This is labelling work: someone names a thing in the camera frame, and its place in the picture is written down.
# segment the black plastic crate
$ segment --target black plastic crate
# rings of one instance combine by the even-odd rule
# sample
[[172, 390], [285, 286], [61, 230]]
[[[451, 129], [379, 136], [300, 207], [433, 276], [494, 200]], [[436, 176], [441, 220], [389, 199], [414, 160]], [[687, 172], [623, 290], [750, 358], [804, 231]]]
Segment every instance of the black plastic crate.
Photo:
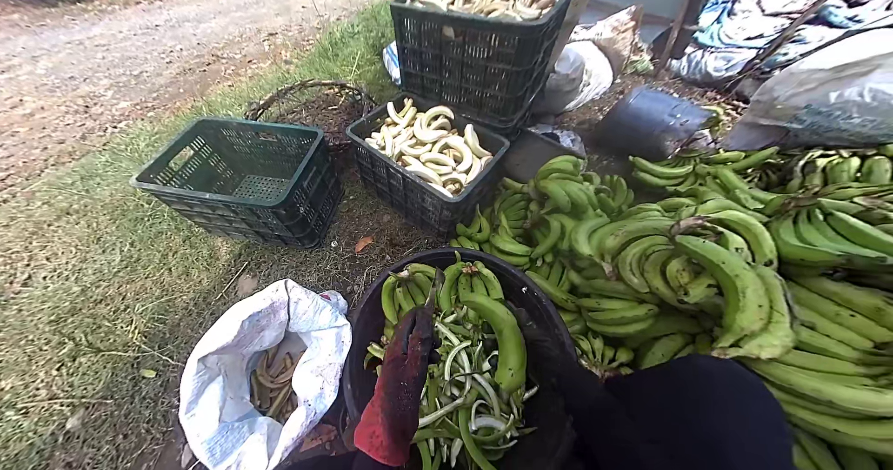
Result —
[[[415, 95], [402, 93], [393, 99], [397, 106], [403, 105], [403, 99], [413, 99], [413, 106], [419, 110], [427, 110], [440, 103], [431, 102]], [[347, 138], [353, 148], [356, 167], [363, 179], [363, 184], [375, 191], [375, 194], [403, 215], [410, 225], [422, 228], [439, 236], [453, 233], [457, 223], [469, 219], [474, 214], [474, 207], [491, 199], [493, 188], [502, 179], [502, 158], [508, 151], [508, 140], [486, 128], [480, 127], [453, 109], [455, 119], [453, 126], [464, 127], [466, 123], [474, 124], [480, 145], [493, 153], [493, 160], [480, 171], [480, 174], [467, 185], [462, 193], [448, 198], [432, 189], [427, 182], [417, 175], [384, 156], [377, 148], [366, 144], [370, 137], [387, 118], [387, 106], [379, 106], [363, 119], [347, 127]]]
[[469, 119], [472, 120], [475, 126], [484, 127], [485, 129], [493, 133], [497, 133], [505, 137], [510, 143], [514, 143], [514, 141], [518, 139], [521, 132], [523, 132], [524, 127], [528, 126], [528, 122], [530, 122], [530, 115], [530, 109], [526, 109], [523, 113], [516, 116], [510, 122], [493, 122], [492, 120], [483, 121], [471, 116], [469, 116]]
[[319, 129], [222, 118], [193, 122], [130, 184], [209, 233], [304, 248], [344, 192]]
[[512, 126], [546, 83], [546, 66], [571, 0], [541, 19], [445, 13], [394, 0], [401, 88], [475, 120]]

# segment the dark green plastic crate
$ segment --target dark green plastic crate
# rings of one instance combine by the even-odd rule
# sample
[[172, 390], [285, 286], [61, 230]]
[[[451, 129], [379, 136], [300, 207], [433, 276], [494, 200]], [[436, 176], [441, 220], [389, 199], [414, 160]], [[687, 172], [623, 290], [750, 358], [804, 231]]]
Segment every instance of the dark green plastic crate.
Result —
[[[396, 106], [402, 106], [403, 99], [407, 97], [412, 98], [413, 106], [421, 111], [438, 105], [406, 93], [398, 95], [392, 102]], [[480, 204], [481, 209], [488, 205], [487, 201], [493, 198], [491, 191], [496, 188], [499, 179], [502, 179], [502, 159], [509, 147], [508, 140], [501, 135], [466, 118], [460, 111], [453, 109], [453, 114], [455, 114], [453, 126], [464, 127], [466, 123], [474, 125], [480, 145], [493, 154], [493, 160], [463, 189], [462, 193], [452, 198], [434, 191], [418, 175], [410, 173], [381, 154], [378, 149], [366, 144], [365, 139], [387, 118], [387, 105], [376, 107], [371, 113], [347, 127], [347, 138], [350, 139], [356, 169], [363, 184], [400, 213], [410, 225], [442, 237], [452, 236], [457, 223], [470, 221], [474, 216], [475, 205]]]
[[316, 247], [343, 188], [312, 127], [200, 118], [130, 183], [208, 233]]

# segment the crate of peeled plantains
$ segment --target crate of peeled plantains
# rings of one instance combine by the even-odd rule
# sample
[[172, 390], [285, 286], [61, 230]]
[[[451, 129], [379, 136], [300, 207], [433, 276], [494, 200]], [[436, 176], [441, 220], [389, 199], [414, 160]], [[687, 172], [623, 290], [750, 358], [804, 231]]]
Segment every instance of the crate of peeled plantains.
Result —
[[508, 141], [449, 106], [400, 94], [347, 128], [363, 184], [410, 225], [447, 235], [490, 199]]
[[394, 0], [401, 88], [517, 128], [571, 0]]

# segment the black pants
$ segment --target black pants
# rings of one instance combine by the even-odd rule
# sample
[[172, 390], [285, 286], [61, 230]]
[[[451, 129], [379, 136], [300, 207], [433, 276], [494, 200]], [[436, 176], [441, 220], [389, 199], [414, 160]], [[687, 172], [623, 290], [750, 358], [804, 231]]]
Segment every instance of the black pants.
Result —
[[[581, 386], [575, 390], [588, 391], [597, 401], [591, 409], [569, 412], [578, 439], [568, 468], [794, 468], [790, 434], [778, 402], [759, 378], [732, 360], [692, 355], [613, 378], [604, 390], [597, 384]], [[605, 412], [611, 419], [624, 417], [629, 422], [605, 423]], [[362, 453], [350, 453], [315, 457], [288, 470], [381, 468], [387, 467]]]

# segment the red glove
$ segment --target red glove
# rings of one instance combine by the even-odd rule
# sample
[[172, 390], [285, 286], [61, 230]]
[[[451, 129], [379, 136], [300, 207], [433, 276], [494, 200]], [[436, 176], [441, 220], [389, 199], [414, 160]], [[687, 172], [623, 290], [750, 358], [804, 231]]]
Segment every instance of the red glove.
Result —
[[400, 466], [409, 460], [428, 363], [440, 361], [435, 340], [432, 310], [419, 306], [397, 324], [387, 345], [373, 399], [353, 433], [356, 447], [379, 463]]

